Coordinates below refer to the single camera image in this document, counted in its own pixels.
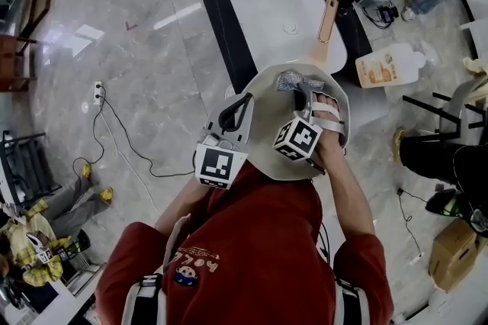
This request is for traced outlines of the person's right hand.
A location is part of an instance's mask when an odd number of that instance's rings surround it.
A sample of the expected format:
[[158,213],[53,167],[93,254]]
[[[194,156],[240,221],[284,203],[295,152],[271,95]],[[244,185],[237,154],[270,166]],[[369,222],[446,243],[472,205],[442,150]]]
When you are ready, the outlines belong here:
[[[339,110],[336,102],[325,95],[314,94],[313,101],[328,105],[334,110]],[[313,116],[325,121],[339,122],[339,119],[331,111],[314,111]],[[323,129],[316,145],[316,153],[320,157],[325,168],[333,165],[336,160],[344,159],[344,151],[339,143],[339,133],[329,129]]]

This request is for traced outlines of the beige frying pan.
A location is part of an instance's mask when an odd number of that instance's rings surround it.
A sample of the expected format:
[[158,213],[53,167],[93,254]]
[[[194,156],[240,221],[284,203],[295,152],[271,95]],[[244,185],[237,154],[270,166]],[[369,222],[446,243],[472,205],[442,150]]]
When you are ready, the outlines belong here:
[[[323,26],[327,31],[334,24],[337,8],[337,0],[326,0]],[[300,113],[294,111],[294,91],[279,92],[276,89],[278,76],[286,71],[298,72],[325,83],[323,91],[315,94],[330,97],[338,105],[345,125],[345,135],[339,134],[339,143],[341,148],[348,144],[351,118],[348,96],[331,74],[311,63],[278,64],[260,71],[245,88],[255,99],[248,142],[249,161],[259,171],[277,181],[313,179],[325,172],[315,150],[309,159],[292,162],[272,147],[278,131],[293,120],[296,113]]]

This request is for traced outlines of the person's right forearm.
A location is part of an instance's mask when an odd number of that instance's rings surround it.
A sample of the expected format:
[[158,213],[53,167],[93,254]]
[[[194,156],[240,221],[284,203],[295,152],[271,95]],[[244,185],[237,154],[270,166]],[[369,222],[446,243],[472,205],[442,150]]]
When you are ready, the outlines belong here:
[[368,200],[342,150],[325,151],[320,154],[320,158],[329,176],[335,210],[344,237],[350,240],[360,235],[375,235]]

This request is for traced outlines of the white orange detergent bottle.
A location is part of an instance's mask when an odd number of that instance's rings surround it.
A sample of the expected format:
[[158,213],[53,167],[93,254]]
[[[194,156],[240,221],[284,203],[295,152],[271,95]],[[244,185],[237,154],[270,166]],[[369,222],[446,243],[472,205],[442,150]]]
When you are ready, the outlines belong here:
[[421,40],[418,44],[393,43],[355,60],[362,88],[407,85],[419,80],[427,64],[435,66],[439,56],[434,47]]

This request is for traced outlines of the person's red shirt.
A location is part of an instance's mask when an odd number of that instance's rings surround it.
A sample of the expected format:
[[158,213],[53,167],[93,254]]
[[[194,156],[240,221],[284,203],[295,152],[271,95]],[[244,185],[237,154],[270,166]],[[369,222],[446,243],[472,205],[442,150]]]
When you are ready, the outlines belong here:
[[172,250],[165,324],[333,325],[342,279],[364,291],[371,325],[388,325],[381,242],[348,238],[328,264],[316,249],[321,220],[311,182],[275,182],[244,166],[230,189],[210,192],[195,231]]

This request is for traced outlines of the grey chair with black legs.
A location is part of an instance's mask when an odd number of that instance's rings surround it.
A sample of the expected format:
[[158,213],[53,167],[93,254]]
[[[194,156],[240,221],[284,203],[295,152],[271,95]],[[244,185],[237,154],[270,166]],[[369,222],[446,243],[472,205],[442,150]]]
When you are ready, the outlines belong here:
[[[488,115],[486,110],[469,104],[467,100],[473,92],[477,91],[487,83],[488,75],[480,75],[459,85],[451,97],[433,92],[432,96],[434,98],[446,102],[442,108],[436,108],[404,95],[403,100],[405,102],[439,116],[438,129],[436,132],[430,135],[413,136],[410,137],[410,139],[416,142],[451,142],[456,140],[463,143],[466,140],[469,130],[486,127],[488,125]],[[481,116],[481,121],[469,123],[467,119],[467,111],[479,114]]]

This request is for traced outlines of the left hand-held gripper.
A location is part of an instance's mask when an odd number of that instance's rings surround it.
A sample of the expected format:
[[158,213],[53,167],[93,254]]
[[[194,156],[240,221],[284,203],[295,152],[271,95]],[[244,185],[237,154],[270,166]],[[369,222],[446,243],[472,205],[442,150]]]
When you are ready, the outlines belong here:
[[248,159],[255,99],[250,92],[226,98],[209,113],[193,156],[202,184],[229,189]]

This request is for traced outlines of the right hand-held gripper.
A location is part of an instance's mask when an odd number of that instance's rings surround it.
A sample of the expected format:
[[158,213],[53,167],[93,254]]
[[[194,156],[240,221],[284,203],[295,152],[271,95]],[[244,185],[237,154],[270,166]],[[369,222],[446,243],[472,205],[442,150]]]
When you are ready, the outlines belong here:
[[[294,111],[300,113],[296,113],[295,118],[278,131],[272,145],[274,150],[292,162],[303,161],[312,156],[323,129],[345,135],[345,125],[339,111],[313,102],[313,95],[322,92],[324,85],[319,80],[302,81],[297,84],[297,90],[294,90]],[[339,122],[314,117],[314,111],[331,111]]]

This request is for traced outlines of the person's left forearm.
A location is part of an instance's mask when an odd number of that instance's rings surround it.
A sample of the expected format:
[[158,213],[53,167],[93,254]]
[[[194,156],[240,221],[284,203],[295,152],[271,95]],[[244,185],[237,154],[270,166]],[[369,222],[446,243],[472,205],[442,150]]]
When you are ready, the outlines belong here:
[[202,185],[196,178],[191,178],[159,216],[154,228],[168,237],[176,223],[191,214],[210,191],[210,186]]

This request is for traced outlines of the black green clothes iron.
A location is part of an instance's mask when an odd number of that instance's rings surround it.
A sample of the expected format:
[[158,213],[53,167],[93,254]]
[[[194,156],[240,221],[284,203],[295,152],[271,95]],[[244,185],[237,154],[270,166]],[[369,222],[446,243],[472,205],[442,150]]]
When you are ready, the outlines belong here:
[[80,230],[76,239],[69,245],[66,250],[68,259],[74,259],[80,253],[83,253],[91,246],[91,240],[84,230]]
[[465,218],[469,214],[469,206],[464,194],[454,188],[437,191],[427,201],[425,209],[446,217]]

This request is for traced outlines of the brown wooden side table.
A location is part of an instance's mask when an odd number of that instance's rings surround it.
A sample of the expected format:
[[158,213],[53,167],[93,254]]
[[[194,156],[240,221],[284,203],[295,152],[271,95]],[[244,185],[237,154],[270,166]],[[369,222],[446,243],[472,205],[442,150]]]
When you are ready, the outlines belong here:
[[27,92],[37,79],[34,59],[37,40],[0,34],[0,93]]

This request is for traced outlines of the grey scouring pad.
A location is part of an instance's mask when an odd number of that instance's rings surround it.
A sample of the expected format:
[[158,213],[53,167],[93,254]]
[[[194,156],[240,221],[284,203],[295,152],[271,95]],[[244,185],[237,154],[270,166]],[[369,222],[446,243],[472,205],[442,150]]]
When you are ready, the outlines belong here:
[[321,91],[325,83],[319,79],[303,76],[298,72],[282,72],[277,78],[276,89],[279,92],[292,92],[303,90],[303,86],[312,90]]

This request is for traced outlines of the cardboard box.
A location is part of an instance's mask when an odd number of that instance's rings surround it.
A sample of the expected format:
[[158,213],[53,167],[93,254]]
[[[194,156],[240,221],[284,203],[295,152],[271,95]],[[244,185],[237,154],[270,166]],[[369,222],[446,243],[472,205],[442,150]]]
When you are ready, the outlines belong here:
[[453,220],[432,244],[429,275],[435,286],[449,292],[470,273],[479,254],[478,237],[462,219]]

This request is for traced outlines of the small black device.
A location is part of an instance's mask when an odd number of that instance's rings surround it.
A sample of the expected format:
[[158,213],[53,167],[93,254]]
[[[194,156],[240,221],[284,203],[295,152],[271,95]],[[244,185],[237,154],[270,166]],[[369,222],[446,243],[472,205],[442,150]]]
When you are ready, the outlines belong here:
[[380,6],[377,8],[377,14],[384,24],[392,24],[399,17],[396,6]]

